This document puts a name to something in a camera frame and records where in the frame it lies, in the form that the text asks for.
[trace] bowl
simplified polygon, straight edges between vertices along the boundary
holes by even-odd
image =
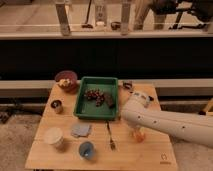
[[[61,71],[55,76],[55,81],[58,82],[58,86],[66,92],[75,89],[77,80],[77,74],[70,70]]]
[[[85,141],[79,147],[79,154],[86,160],[91,160],[94,156],[94,146],[91,142]]]

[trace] small bowl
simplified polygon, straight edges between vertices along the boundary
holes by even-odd
[[[55,76],[55,81],[58,82],[58,86],[66,92],[73,90],[77,86],[77,80],[77,74],[74,71],[69,70],[61,71]],[[60,81],[69,81],[69,83],[66,86],[63,84],[60,85]]]
[[[91,142],[85,141],[79,147],[79,154],[86,160],[91,160],[94,156],[95,150]]]
[[[53,100],[51,102],[50,106],[57,114],[60,114],[63,111],[63,106],[62,106],[61,100]]]

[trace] wooden table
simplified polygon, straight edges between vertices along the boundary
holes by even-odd
[[[134,84],[135,90],[141,90],[154,97],[150,108],[160,110],[157,94],[153,85]],[[129,92],[119,86],[119,107]],[[46,108],[38,127],[34,142],[29,152],[26,168],[28,169],[60,169],[60,170],[177,170],[173,148],[167,134],[145,128],[146,139],[137,143],[132,130],[121,120],[110,122],[112,137],[116,150],[109,146],[109,135],[103,121],[83,121],[73,115],[77,93],[64,93],[56,84],[53,86]],[[50,108],[52,100],[60,99],[64,105],[62,114],[55,114]],[[74,138],[70,128],[77,122],[92,124],[92,132],[88,138]],[[57,151],[43,142],[43,136],[50,127],[59,127],[65,137],[65,150]],[[78,154],[79,145],[91,141],[96,149],[93,161],[81,159]]]

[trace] orange object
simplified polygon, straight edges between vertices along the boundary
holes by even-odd
[[[133,131],[133,137],[137,142],[143,142],[143,140],[145,139],[145,132],[143,128],[140,129],[135,129]]]

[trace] green tray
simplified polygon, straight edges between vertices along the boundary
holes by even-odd
[[[88,101],[84,97],[86,90],[99,89],[111,93],[115,107],[109,108],[104,102],[96,107],[95,101]],[[79,119],[115,120],[118,113],[118,79],[112,77],[83,77],[75,104],[74,115]]]

